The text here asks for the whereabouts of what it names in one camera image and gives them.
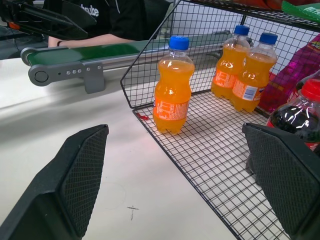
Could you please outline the cola bottle red cap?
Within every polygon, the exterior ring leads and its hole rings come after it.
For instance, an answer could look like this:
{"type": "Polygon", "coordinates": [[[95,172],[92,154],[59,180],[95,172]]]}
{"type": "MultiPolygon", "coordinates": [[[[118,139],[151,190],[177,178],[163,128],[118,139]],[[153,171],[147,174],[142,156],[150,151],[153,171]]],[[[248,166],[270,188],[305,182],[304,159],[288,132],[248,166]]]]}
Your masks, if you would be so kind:
{"type": "Polygon", "coordinates": [[[315,150],[320,145],[320,79],[308,79],[299,96],[274,110],[266,125],[294,134],[315,150]]]}
{"type": "Polygon", "coordinates": [[[320,69],[298,81],[290,94],[287,103],[303,96],[311,101],[320,103],[320,69]]]}

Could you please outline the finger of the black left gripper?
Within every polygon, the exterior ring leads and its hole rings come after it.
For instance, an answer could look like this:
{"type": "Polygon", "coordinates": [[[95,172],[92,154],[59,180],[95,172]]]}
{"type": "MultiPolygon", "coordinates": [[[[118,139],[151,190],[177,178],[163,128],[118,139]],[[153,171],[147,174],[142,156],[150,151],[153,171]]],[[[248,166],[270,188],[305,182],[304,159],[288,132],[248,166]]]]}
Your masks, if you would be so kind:
{"type": "Polygon", "coordinates": [[[74,1],[22,1],[24,18],[41,25],[95,25],[96,20],[74,1]]]}
{"type": "Polygon", "coordinates": [[[81,40],[88,36],[88,33],[72,21],[55,20],[26,20],[8,21],[11,29],[26,34],[48,35],[54,38],[66,40],[81,40]]]}

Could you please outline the magenta snack bag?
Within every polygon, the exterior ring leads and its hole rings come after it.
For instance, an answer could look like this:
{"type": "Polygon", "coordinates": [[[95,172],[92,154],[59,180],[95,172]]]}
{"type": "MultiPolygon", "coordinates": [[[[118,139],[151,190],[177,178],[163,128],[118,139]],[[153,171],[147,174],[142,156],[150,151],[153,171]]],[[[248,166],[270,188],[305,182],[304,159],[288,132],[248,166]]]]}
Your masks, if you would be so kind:
{"type": "Polygon", "coordinates": [[[270,74],[258,106],[267,113],[298,96],[299,81],[320,69],[320,33],[299,49],[289,63],[277,74],[270,74]]]}

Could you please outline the orange soda bottle blue cap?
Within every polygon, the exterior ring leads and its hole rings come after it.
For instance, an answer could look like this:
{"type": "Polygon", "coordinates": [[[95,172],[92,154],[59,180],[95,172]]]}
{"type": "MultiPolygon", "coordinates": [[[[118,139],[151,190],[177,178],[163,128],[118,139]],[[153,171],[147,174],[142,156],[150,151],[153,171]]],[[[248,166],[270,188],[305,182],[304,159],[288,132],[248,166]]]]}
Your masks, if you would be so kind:
{"type": "Polygon", "coordinates": [[[247,41],[250,28],[237,25],[234,34],[227,39],[222,47],[222,56],[216,64],[216,73],[212,79],[211,92],[218,98],[229,99],[236,82],[237,75],[245,64],[245,58],[250,51],[247,41]]]}
{"type": "Polygon", "coordinates": [[[260,35],[258,45],[247,53],[245,65],[236,76],[230,97],[236,111],[250,113],[259,104],[270,80],[269,72],[278,59],[273,49],[277,39],[276,34],[264,32],[260,35]]]}
{"type": "Polygon", "coordinates": [[[158,62],[159,81],[154,89],[153,120],[159,132],[177,134],[185,124],[191,99],[190,78],[195,65],[189,58],[189,38],[172,36],[169,53],[158,62]]]}

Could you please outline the person in black shirt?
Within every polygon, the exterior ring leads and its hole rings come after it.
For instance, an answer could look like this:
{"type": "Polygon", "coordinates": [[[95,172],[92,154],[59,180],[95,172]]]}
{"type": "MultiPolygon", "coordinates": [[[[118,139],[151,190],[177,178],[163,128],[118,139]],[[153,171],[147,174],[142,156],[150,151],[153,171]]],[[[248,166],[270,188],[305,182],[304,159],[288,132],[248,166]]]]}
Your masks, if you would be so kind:
{"type": "Polygon", "coordinates": [[[167,0],[62,0],[62,14],[91,16],[95,24],[84,27],[88,38],[114,36],[129,41],[148,40],[164,20],[171,3],[167,0]]]}

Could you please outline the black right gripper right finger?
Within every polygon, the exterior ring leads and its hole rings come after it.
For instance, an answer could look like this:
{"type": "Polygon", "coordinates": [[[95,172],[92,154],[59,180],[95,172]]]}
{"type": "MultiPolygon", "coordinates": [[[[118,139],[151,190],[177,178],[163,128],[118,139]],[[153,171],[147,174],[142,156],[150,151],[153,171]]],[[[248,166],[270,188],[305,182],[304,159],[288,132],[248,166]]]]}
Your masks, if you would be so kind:
{"type": "Polygon", "coordinates": [[[244,123],[246,169],[291,240],[320,240],[320,157],[296,135],[244,123]]]}

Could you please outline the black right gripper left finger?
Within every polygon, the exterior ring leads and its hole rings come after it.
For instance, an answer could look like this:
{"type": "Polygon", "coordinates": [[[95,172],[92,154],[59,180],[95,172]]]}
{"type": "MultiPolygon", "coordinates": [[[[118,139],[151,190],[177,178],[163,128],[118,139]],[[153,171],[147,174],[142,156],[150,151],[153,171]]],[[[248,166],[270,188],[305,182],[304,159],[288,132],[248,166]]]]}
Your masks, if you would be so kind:
{"type": "Polygon", "coordinates": [[[82,240],[99,193],[109,127],[69,136],[0,225],[0,240],[82,240]]]}

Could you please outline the green snack packet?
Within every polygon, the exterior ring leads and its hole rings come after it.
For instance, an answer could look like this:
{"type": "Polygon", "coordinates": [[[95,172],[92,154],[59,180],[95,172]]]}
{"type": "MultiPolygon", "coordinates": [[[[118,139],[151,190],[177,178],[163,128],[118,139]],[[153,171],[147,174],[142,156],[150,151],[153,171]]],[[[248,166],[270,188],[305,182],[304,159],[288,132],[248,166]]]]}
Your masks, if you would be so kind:
{"type": "Polygon", "coordinates": [[[320,2],[305,5],[293,5],[283,1],[281,10],[289,15],[320,24],[320,2]]]}

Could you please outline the orange red snack packet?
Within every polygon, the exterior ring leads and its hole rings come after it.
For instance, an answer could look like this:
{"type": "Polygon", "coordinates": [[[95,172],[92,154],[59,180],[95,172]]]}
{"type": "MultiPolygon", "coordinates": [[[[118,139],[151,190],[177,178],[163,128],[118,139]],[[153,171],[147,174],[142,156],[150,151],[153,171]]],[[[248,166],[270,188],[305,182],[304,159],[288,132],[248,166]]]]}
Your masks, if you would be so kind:
{"type": "Polygon", "coordinates": [[[237,4],[268,10],[281,10],[283,0],[232,0],[237,4]]]}

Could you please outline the green conveyor belt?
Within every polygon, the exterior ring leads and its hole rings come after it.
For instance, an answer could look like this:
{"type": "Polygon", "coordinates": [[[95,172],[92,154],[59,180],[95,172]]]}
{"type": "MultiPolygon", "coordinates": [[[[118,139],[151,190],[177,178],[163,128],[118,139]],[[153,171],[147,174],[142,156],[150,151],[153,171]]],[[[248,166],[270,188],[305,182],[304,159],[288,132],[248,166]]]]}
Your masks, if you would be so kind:
{"type": "MultiPolygon", "coordinates": [[[[21,51],[21,59],[26,64],[25,57],[38,48],[27,47],[21,51]]],[[[83,79],[84,89],[88,94],[98,93],[105,90],[104,71],[129,67],[135,60],[141,65],[151,66],[167,54],[164,52],[141,51],[137,55],[126,55],[107,59],[95,59],[88,61],[68,62],[63,64],[42,65],[36,64],[29,66],[28,77],[30,81],[39,87],[44,87],[54,82],[70,79],[83,79]]]]}
{"type": "Polygon", "coordinates": [[[79,48],[38,48],[25,57],[26,65],[57,65],[98,59],[138,55],[140,52],[164,52],[169,49],[169,38],[135,41],[79,48]]]}

